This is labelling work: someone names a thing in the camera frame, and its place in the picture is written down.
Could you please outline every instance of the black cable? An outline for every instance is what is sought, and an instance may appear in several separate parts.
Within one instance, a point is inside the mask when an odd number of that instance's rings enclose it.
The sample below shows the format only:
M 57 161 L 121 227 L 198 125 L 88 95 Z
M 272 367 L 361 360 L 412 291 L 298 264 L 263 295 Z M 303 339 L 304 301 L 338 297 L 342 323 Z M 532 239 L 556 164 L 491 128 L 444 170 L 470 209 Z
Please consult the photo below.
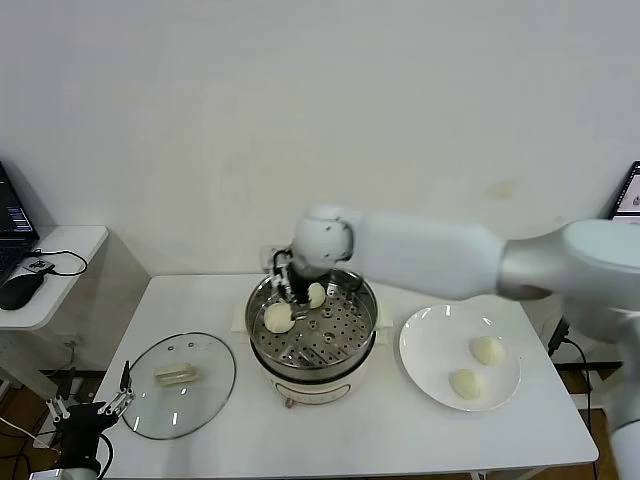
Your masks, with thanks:
M 48 432 L 40 432 L 40 433 L 34 433 L 34 435 L 36 437 L 39 437 L 40 435 L 48 435 L 50 433 L 56 433 L 57 430 L 49 430 Z M 0 435 L 2 435 L 3 437 L 8 437 L 8 438 L 29 438 L 26 435 L 11 435 L 10 433 L 4 433 L 4 432 L 0 432 Z
M 48 273 L 49 275 L 56 275 L 58 277 L 76 277 L 78 275 L 82 275 L 84 272 L 87 271 L 87 268 L 89 268 L 89 264 L 87 263 L 87 261 L 82 258 L 80 255 L 78 255 L 75 252 L 72 252 L 71 250 L 58 250 L 57 252 L 43 252 L 40 249 L 34 250 L 33 252 L 30 253 L 25 253 L 25 258 L 29 258 L 29 257 L 48 257 L 51 255 L 72 255 L 74 257 L 76 257 L 78 260 L 80 260 L 83 264 L 82 269 L 78 272 L 74 272 L 74 273 L 60 273 L 60 272 L 56 272 L 53 268 L 50 268 L 48 270 L 45 270 L 46 273 Z
M 104 433 L 100 434 L 100 438 L 104 440 L 104 443 L 107 444 L 107 449 L 109 449 L 109 459 L 107 460 L 107 464 L 102 469 L 102 472 L 100 472 L 100 475 L 98 476 L 98 480 L 102 480 L 104 478 L 107 471 L 109 471 L 111 462 L 113 462 L 113 445 L 111 444 L 111 440 L 109 440 Z
M 36 423 L 34 423 L 34 425 L 29 429 L 29 432 L 33 433 L 33 430 L 35 430 L 36 427 L 40 425 L 40 422 L 42 422 L 45 418 L 47 418 L 48 414 L 49 414 L 49 409 L 47 408 L 44 410 L 44 412 L 40 414 Z M 27 464 L 27 471 L 29 472 L 29 477 L 33 473 L 33 470 L 31 470 L 31 462 L 29 461 L 29 457 L 27 457 L 27 455 L 24 453 L 24 449 L 27 446 L 27 443 L 29 443 L 29 440 L 31 440 L 31 437 L 27 437 L 26 440 L 22 442 L 22 446 L 20 447 L 20 451 L 18 452 L 18 456 L 16 458 L 16 463 L 13 464 L 13 473 L 11 474 L 11 480 L 16 480 L 16 473 L 18 473 L 18 464 L 20 463 L 20 458 L 23 458 L 23 457 L 24 457 L 25 463 Z
M 278 267 L 278 257 L 280 255 L 289 255 L 289 254 L 291 254 L 291 250 L 289 250 L 289 249 L 276 250 L 273 253 L 273 268 L 277 268 Z
M 584 376 L 587 380 L 587 429 L 589 430 L 589 435 L 591 435 L 591 437 L 593 438 L 593 432 L 591 431 L 591 381 L 589 380 L 589 366 L 587 364 L 587 357 L 582 351 L 582 348 L 580 348 L 580 345 L 578 345 L 573 340 L 565 337 L 562 339 L 562 341 L 563 343 L 569 343 L 576 347 L 580 352 L 580 356 L 582 357 L 582 363 L 584 364 Z M 598 469 L 596 467 L 596 462 L 591 463 L 591 469 L 593 472 L 593 478 L 595 480 L 598 480 Z

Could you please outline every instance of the white plate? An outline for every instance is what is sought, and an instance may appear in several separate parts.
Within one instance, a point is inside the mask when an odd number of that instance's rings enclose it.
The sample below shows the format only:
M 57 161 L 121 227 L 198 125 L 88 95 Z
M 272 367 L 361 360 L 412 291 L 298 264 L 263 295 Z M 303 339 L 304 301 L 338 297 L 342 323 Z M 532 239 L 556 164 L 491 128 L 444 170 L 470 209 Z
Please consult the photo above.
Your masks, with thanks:
M 497 367 L 478 362 L 469 350 L 476 337 L 500 338 L 506 350 Z M 414 313 L 400 333 L 400 356 L 413 381 L 430 397 L 444 405 L 468 412 L 492 410 L 507 402 L 520 384 L 520 359 L 500 336 L 497 327 L 481 314 L 459 305 L 435 305 Z M 486 382 L 486 391 L 475 400 L 465 400 L 449 383 L 461 368 L 472 368 Z

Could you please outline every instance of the steamed bun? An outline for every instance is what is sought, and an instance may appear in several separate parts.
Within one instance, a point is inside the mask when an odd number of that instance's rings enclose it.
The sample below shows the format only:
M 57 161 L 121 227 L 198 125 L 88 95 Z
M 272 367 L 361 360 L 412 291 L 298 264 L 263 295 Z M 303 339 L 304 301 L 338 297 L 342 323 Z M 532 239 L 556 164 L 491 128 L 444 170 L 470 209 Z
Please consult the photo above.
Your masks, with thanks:
M 286 333 L 295 324 L 291 319 L 291 306 L 288 303 L 275 303 L 264 312 L 264 326 L 271 333 Z
M 312 283 L 309 285 L 309 307 L 318 308 L 322 306 L 327 298 L 327 292 L 324 291 L 324 287 L 319 283 Z
M 478 372 L 463 368 L 451 377 L 451 388 L 465 400 L 475 400 L 484 393 L 484 379 Z
M 504 361 L 505 350 L 496 337 L 474 338 L 470 350 L 476 360 L 490 367 L 496 367 Z

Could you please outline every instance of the white table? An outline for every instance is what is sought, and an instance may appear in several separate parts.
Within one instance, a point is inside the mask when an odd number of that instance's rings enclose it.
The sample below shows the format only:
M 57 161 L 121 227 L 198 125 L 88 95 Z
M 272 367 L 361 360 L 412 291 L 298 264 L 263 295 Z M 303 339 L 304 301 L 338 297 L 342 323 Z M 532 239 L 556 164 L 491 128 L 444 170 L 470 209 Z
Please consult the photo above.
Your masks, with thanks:
M 237 362 L 227 405 L 200 430 L 154 441 L 124 421 L 107 431 L 114 479 L 408 475 L 534 469 L 586 463 L 597 449 L 519 304 L 496 297 L 465 302 L 502 329 L 522 358 L 522 383 L 510 402 L 483 413 L 447 408 L 408 378 L 395 342 L 376 346 L 362 385 L 337 402 L 287 410 L 267 384 L 250 346 L 231 332 L 234 310 L 262 275 L 155 277 L 97 394 L 110 399 L 125 360 L 177 332 L 223 339 Z M 373 285 L 396 332 L 436 299 Z M 105 450 L 100 459 L 104 463 Z M 522 471 L 505 478 L 528 478 Z
M 34 248 L 40 248 L 43 252 L 70 250 L 90 262 L 107 238 L 108 232 L 105 227 L 97 225 L 43 227 L 38 229 L 38 233 L 40 241 Z M 58 272 L 75 272 L 82 268 L 82 262 L 71 255 L 43 258 L 54 263 Z M 18 267 L 13 276 L 28 273 L 30 272 Z M 79 278 L 47 275 L 42 286 L 24 307 L 13 311 L 0 310 L 0 331 L 33 331 L 56 342 L 55 334 L 46 325 Z M 15 358 L 12 350 L 10 337 L 3 336 L 0 341 L 0 367 L 40 397 L 47 399 L 55 395 L 56 385 L 27 359 Z

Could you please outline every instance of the glass lid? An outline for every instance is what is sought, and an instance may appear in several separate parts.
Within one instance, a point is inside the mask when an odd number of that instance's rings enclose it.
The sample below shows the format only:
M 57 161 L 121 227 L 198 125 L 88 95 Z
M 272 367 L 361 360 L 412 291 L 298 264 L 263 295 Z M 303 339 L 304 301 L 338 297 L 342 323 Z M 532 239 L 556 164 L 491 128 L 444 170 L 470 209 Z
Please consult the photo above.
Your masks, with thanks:
M 197 332 L 165 338 L 131 367 L 136 398 L 123 418 L 143 437 L 188 435 L 218 414 L 235 378 L 233 354 L 219 338 Z

